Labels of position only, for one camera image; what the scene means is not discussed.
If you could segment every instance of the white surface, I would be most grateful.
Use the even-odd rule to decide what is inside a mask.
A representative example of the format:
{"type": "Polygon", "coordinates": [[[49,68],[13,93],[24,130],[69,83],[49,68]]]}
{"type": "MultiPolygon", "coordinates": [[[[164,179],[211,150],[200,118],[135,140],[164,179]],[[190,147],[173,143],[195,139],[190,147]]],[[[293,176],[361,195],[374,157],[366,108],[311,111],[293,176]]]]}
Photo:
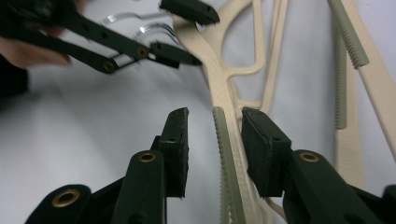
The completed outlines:
{"type": "MultiPolygon", "coordinates": [[[[358,4],[396,80],[396,3],[358,4]]],[[[271,30],[272,5],[263,1],[266,31],[271,30]]],[[[117,12],[144,14],[157,8],[152,0],[95,0],[86,15],[99,21],[117,12]]],[[[224,50],[228,64],[253,61],[250,12],[230,31],[224,50]]],[[[135,22],[112,28],[130,35],[145,24],[135,22]]],[[[315,150],[333,163],[331,31],[326,1],[290,1],[270,116],[292,140],[293,149],[315,150]]],[[[64,38],[106,52],[83,38],[64,38]]],[[[168,113],[183,106],[190,110],[189,178],[186,198],[168,199],[168,223],[219,223],[219,150],[210,94],[199,68],[175,70],[142,62],[108,77],[74,62],[71,68],[37,67],[30,77],[30,93],[0,104],[0,223],[24,222],[48,193],[63,185],[84,184],[97,191],[119,179],[129,159],[149,149],[161,134],[168,113]]],[[[239,88],[253,99],[261,96],[262,81],[263,74],[238,78],[239,88]]],[[[359,97],[366,190],[380,195],[386,185],[396,183],[395,163],[361,83],[359,97]]]]}

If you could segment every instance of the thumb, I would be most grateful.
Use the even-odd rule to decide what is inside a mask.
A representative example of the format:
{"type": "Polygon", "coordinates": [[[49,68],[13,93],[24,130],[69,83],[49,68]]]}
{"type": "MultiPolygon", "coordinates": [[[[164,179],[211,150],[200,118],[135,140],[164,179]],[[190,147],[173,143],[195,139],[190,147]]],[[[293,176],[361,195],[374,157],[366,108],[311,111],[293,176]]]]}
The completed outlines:
{"type": "Polygon", "coordinates": [[[3,37],[0,37],[0,54],[19,68],[28,68],[39,64],[60,66],[70,66],[71,64],[68,55],[3,37]]]}

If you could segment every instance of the black sleeve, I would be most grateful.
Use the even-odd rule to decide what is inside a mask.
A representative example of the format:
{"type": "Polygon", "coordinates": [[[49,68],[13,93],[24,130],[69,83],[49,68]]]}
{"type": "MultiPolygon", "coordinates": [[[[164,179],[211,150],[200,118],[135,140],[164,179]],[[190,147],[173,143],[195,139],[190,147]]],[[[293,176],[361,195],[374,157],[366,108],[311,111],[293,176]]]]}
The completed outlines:
{"type": "Polygon", "coordinates": [[[17,95],[27,89],[27,71],[12,65],[0,55],[0,97],[17,95]]]}

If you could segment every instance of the white tabletop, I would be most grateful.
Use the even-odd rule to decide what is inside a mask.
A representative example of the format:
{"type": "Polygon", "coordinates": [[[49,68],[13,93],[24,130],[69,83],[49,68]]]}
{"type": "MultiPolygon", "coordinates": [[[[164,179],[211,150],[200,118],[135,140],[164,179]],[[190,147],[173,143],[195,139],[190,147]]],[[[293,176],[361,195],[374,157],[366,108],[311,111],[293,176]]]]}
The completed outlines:
{"type": "MultiPolygon", "coordinates": [[[[223,1],[211,1],[219,8],[223,1]]],[[[359,0],[359,11],[396,80],[396,2],[359,0]]],[[[94,21],[120,12],[158,11],[154,0],[94,0],[94,21]]],[[[263,1],[268,41],[273,1],[263,1]]],[[[169,17],[161,21],[170,23],[169,17]]],[[[253,61],[251,10],[232,27],[224,46],[228,64],[253,61]]],[[[110,27],[131,36],[149,21],[110,27]]],[[[64,39],[108,53],[70,33],[64,39]]],[[[164,35],[153,35],[149,39],[164,35]]],[[[334,163],[332,20],[327,1],[290,1],[270,117],[292,140],[334,163]]],[[[97,191],[125,175],[129,159],[150,148],[169,112],[186,106],[190,170],[186,198],[168,199],[168,223],[219,223],[219,150],[210,92],[202,69],[141,62],[106,76],[74,61],[72,67],[30,70],[30,92],[0,101],[0,223],[22,223],[51,191],[83,184],[97,191]]],[[[264,74],[239,78],[246,97],[262,94],[264,74]]],[[[381,195],[396,183],[396,166],[359,80],[366,190],[381,195]]]]}

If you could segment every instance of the human hand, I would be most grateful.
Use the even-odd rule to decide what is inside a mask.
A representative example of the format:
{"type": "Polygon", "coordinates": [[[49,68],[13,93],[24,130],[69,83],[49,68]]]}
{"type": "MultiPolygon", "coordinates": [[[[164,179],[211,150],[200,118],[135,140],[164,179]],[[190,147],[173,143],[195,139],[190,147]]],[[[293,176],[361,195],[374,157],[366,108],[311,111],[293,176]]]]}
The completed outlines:
{"type": "MultiPolygon", "coordinates": [[[[82,11],[89,0],[76,0],[79,11],[82,11]]],[[[62,30],[48,30],[47,35],[59,36],[62,30]]],[[[71,60],[68,55],[50,49],[40,48],[19,40],[0,36],[0,54],[10,63],[19,68],[28,68],[38,64],[56,64],[69,66],[71,60]]]]}

